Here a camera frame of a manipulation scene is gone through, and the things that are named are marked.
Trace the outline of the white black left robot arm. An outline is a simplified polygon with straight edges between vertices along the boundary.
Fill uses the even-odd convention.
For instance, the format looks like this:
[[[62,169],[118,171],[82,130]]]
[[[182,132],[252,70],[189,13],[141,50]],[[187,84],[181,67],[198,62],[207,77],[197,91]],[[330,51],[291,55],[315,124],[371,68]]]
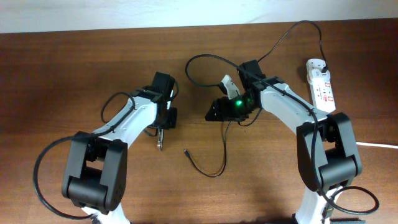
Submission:
[[[128,94],[124,108],[92,133],[77,132],[71,142],[62,195],[93,223],[128,223],[121,206],[126,188],[127,150],[146,128],[154,128],[158,148],[164,131],[177,122],[170,104],[177,81],[157,72],[149,86]]]

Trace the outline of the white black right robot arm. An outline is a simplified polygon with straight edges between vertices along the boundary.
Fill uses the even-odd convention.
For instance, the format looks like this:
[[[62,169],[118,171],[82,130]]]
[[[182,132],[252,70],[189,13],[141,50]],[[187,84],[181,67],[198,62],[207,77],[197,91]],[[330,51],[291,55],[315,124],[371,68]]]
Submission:
[[[257,60],[239,65],[238,74],[245,92],[225,76],[219,84],[225,96],[212,103],[205,119],[240,122],[257,108],[279,118],[296,135],[298,170],[305,184],[293,222],[333,223],[338,197],[353,189],[352,181],[363,170],[351,120],[311,105],[280,78],[267,78]]]

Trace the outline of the black smartphone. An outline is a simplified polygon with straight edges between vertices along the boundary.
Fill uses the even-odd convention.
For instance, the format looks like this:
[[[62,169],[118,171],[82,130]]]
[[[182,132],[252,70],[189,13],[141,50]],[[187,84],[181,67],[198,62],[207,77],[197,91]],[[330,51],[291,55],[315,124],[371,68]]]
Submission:
[[[157,148],[159,151],[163,150],[163,141],[164,141],[164,130],[158,129],[158,141],[157,141]]]

